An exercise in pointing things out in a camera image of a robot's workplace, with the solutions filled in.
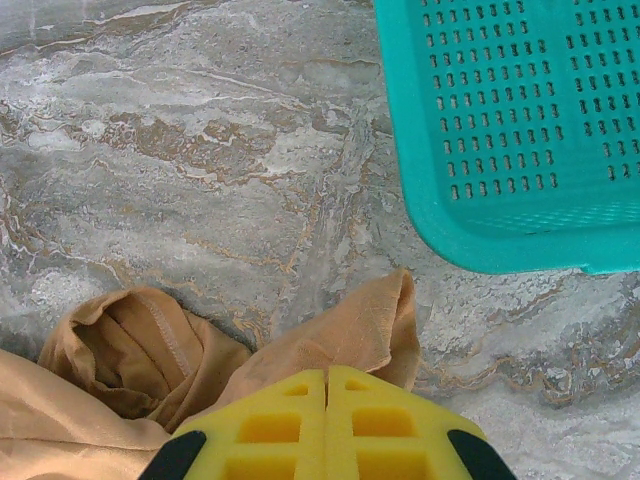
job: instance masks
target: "plastic basket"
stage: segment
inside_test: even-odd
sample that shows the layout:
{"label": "plastic basket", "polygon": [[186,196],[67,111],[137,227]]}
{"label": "plastic basket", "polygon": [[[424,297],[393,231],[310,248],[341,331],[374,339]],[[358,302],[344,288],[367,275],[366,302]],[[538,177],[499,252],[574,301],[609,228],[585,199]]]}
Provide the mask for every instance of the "plastic basket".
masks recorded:
{"label": "plastic basket", "polygon": [[416,229],[487,273],[640,269],[640,1],[376,0]]}

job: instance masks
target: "floor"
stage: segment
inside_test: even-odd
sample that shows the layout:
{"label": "floor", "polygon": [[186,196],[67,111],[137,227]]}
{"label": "floor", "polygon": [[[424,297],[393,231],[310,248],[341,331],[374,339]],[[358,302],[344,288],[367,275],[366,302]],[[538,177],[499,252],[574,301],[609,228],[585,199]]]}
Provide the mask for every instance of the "floor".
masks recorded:
{"label": "floor", "polygon": [[640,479],[640,276],[485,276],[421,242],[370,0],[0,11],[0,346],[35,358],[146,283],[259,347],[405,265],[417,393],[521,479]]}

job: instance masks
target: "yellow foam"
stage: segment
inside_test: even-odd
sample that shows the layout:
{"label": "yellow foam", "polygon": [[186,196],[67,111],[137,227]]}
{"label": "yellow foam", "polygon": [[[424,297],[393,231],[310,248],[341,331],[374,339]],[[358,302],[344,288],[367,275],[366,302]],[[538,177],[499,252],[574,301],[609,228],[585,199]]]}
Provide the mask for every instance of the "yellow foam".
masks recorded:
{"label": "yellow foam", "polygon": [[471,480],[447,439],[472,422],[349,367],[308,370],[181,427],[187,480]]}

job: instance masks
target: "rectangular slot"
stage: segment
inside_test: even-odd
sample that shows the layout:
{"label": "rectangular slot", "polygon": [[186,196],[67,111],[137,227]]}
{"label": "rectangular slot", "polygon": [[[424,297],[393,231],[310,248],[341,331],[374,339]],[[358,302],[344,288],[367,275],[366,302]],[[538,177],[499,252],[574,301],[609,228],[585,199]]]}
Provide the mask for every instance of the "rectangular slot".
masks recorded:
{"label": "rectangular slot", "polygon": [[358,452],[359,480],[434,480],[427,459],[419,452]]}
{"label": "rectangular slot", "polygon": [[242,424],[238,443],[294,443],[300,439],[300,415],[252,415]]}
{"label": "rectangular slot", "polygon": [[403,408],[367,407],[353,412],[355,437],[415,437],[409,412]]}
{"label": "rectangular slot", "polygon": [[224,480],[294,480],[295,458],[230,458]]}

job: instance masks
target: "fabric fold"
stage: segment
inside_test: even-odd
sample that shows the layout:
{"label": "fabric fold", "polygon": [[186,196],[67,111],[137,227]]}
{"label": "fabric fold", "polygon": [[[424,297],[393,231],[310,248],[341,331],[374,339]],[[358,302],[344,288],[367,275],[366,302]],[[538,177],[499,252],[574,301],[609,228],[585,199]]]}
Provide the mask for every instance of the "fabric fold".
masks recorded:
{"label": "fabric fold", "polygon": [[160,290],[103,295],[62,319],[37,365],[0,351],[0,478],[135,479],[194,415],[334,364],[411,389],[419,351],[405,270],[253,356]]}

